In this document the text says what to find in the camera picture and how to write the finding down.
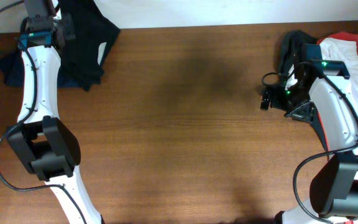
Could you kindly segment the black t-shirt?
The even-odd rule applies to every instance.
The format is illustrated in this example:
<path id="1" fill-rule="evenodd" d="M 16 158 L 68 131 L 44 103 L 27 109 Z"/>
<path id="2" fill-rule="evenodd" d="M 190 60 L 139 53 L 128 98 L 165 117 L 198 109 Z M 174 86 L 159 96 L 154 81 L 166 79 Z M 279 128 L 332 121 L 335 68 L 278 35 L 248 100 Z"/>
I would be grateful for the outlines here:
<path id="1" fill-rule="evenodd" d="M 62 13 L 71 15 L 75 39 L 62 50 L 57 87 L 90 90 L 100 84 L 103 63 L 120 28 L 103 16 L 94 0 L 59 0 Z"/>

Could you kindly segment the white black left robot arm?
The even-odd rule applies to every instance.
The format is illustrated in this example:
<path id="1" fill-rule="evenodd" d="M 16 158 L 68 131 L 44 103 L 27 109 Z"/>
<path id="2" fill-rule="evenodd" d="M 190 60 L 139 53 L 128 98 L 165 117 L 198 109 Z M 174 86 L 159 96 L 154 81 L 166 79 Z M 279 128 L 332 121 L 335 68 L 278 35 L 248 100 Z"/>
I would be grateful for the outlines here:
<path id="1" fill-rule="evenodd" d="M 24 96 L 17 124 L 5 138 L 26 171 L 51 189 L 70 223 L 104 223 L 80 174 L 81 151 L 74 134 L 59 118 L 58 51 L 75 38 L 71 15 L 32 17 L 18 41 L 24 64 Z"/>

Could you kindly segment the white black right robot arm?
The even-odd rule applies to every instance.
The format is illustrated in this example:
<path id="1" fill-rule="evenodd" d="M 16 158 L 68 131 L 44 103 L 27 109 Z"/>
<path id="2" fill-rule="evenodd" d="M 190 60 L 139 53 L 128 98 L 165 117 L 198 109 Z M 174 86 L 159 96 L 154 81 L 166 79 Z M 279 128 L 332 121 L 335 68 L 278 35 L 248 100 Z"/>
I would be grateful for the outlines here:
<path id="1" fill-rule="evenodd" d="M 317 124 L 326 159 L 307 200 L 275 216 L 276 223 L 358 223 L 358 91 L 342 61 L 307 59 L 278 83 L 266 84 L 261 108 Z"/>

